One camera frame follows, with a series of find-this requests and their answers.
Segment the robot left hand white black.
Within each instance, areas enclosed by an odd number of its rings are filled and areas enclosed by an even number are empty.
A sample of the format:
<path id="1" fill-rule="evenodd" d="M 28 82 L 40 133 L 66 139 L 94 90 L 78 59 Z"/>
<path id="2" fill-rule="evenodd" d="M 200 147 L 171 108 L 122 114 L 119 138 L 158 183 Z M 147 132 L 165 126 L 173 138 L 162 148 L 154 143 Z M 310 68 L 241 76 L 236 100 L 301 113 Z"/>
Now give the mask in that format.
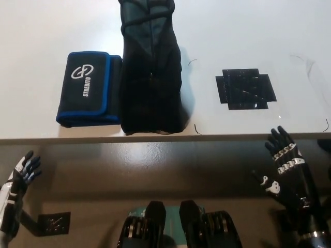
<path id="1" fill-rule="evenodd" d="M 23 197 L 28 186 L 41 175 L 40 156 L 31 150 L 24 155 L 1 187 L 1 232 L 15 237 L 23 209 Z"/>

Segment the robot right hand white black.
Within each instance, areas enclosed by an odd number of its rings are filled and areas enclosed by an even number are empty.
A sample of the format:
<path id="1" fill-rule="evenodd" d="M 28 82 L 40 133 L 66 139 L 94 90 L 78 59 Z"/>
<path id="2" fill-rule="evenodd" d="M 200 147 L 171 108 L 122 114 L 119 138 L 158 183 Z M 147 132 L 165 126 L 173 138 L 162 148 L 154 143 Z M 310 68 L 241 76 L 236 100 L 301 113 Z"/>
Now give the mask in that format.
<path id="1" fill-rule="evenodd" d="M 285 207 L 291 225 L 300 236 L 329 231 L 310 167 L 298 144 L 282 126 L 278 126 L 271 129 L 265 148 L 276 172 L 269 176 L 252 171 L 260 187 Z"/>

